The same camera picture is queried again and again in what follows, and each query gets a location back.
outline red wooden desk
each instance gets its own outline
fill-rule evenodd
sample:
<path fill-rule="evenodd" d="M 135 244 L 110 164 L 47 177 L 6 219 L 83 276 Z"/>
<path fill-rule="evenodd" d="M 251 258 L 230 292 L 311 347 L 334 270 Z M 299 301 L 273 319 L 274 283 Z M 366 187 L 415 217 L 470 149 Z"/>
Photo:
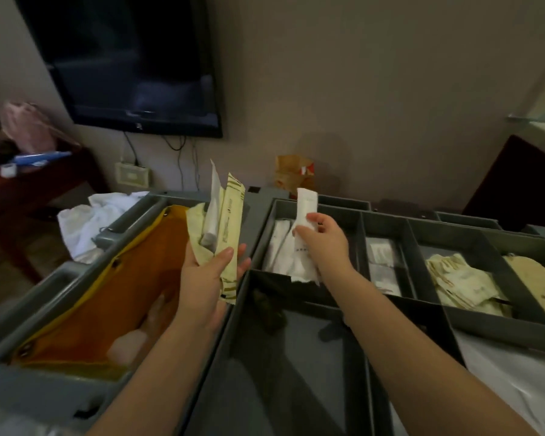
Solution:
<path fill-rule="evenodd" d="M 84 148 L 30 173 L 11 179 L 0 177 L 0 248 L 33 283 L 42 277 L 16 245 L 10 231 L 22 217 L 83 182 L 88 182 L 96 193 L 109 192 L 93 155 Z"/>

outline wall socket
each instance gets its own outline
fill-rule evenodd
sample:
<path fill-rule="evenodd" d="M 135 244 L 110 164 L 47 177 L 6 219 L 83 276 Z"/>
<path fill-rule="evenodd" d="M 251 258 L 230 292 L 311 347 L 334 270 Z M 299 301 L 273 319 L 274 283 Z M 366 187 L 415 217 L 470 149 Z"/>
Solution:
<path fill-rule="evenodd" d="M 115 164 L 115 180 L 122 185 L 149 188 L 149 168 L 117 162 Z"/>

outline flat screen tv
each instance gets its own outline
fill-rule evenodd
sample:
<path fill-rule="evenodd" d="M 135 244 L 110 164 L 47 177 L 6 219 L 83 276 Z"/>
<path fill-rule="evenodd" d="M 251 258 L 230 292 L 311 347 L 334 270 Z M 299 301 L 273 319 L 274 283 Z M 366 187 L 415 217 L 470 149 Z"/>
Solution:
<path fill-rule="evenodd" d="M 222 137 L 205 0 L 16 0 L 76 124 Z"/>

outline pink bag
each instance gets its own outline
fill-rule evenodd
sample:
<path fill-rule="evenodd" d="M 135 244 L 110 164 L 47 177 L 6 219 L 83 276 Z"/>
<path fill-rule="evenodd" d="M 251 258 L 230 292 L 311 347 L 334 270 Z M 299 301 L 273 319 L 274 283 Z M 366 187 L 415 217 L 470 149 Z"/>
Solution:
<path fill-rule="evenodd" d="M 38 154 L 56 151 L 57 139 L 80 145 L 52 126 L 49 118 L 28 102 L 6 102 L 0 112 L 2 131 L 22 153 Z"/>

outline person's left hand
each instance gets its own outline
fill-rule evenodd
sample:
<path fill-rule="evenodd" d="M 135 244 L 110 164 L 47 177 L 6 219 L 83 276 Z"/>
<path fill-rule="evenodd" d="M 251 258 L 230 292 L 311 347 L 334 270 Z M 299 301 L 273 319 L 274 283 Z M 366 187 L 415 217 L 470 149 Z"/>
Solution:
<path fill-rule="evenodd" d="M 238 260 L 246 251 L 246 244 L 238 245 Z M 192 327 L 204 327 L 217 331 L 226 312 L 226 303 L 220 298 L 220 274 L 233 258 L 233 249 L 226 248 L 203 266 L 198 265 L 192 245 L 186 245 L 180 283 L 180 305 L 176 318 L 181 318 Z M 250 267 L 250 258 L 237 267 L 239 281 Z"/>

